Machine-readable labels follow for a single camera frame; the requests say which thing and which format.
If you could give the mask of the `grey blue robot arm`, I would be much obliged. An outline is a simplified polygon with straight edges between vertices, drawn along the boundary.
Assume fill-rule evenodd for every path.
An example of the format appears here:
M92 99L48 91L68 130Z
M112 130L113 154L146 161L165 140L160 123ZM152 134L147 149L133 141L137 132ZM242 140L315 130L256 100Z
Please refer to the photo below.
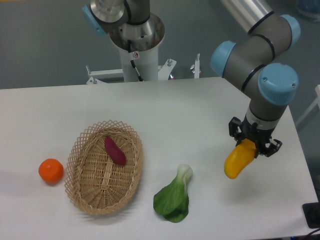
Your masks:
M242 44L221 43L210 60L220 77L250 98L244 119L229 122L229 135L237 144L250 140L256 156L269 157L282 146L272 133L299 85L297 73L275 58L297 42L301 28L294 17L276 15L264 0L225 0L223 5L249 36ZM126 82L169 78L169 65L158 66L165 27L148 0L92 0L82 12L93 31L109 35L118 48Z

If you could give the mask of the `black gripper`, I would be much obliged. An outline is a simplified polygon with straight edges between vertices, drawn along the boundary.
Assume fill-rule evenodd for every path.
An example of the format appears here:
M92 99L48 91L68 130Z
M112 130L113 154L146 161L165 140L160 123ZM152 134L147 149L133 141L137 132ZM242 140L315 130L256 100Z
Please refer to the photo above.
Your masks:
M229 135L236 141L238 146L244 139L248 139L255 144L255 158L259 155L270 157L277 153L282 146L282 142L278 139L272 139L273 129L259 129L258 124L254 122L250 124L245 118L243 122L237 117L233 117L228 123Z

